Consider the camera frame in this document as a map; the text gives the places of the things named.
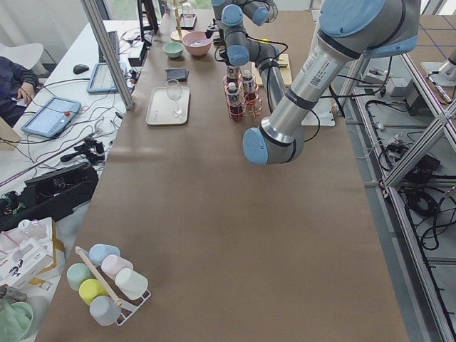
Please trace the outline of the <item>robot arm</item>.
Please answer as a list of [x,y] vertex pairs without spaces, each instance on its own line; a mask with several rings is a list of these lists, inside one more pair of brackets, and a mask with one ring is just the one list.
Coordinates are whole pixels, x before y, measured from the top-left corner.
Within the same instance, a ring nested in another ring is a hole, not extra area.
[[248,36],[244,19],[257,26],[276,19],[278,9],[274,1],[218,1],[212,2],[213,23],[207,27],[205,36],[211,38],[219,33],[225,47],[222,57],[226,64],[243,66],[252,61],[260,64],[276,58],[279,52],[269,43],[256,41]]
[[320,12],[316,47],[273,113],[244,134],[244,155],[254,165],[301,154],[301,122],[347,62],[400,55],[418,42],[419,1],[325,1]]

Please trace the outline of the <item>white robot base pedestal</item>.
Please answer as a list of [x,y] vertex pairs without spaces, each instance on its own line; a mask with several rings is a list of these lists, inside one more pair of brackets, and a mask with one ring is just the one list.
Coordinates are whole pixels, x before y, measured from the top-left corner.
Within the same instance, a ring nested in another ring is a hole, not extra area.
[[316,126],[322,127],[333,127],[336,125],[332,113],[332,100],[330,98],[320,99],[316,106],[313,108],[313,112],[309,112],[306,117],[301,121],[302,126]]

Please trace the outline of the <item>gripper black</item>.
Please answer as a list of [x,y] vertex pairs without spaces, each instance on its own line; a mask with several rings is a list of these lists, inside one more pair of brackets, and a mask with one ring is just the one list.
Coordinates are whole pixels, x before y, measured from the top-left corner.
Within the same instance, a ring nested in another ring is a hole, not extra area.
[[214,59],[217,62],[224,63],[226,66],[230,65],[229,57],[227,55],[226,46],[218,45],[214,52]]

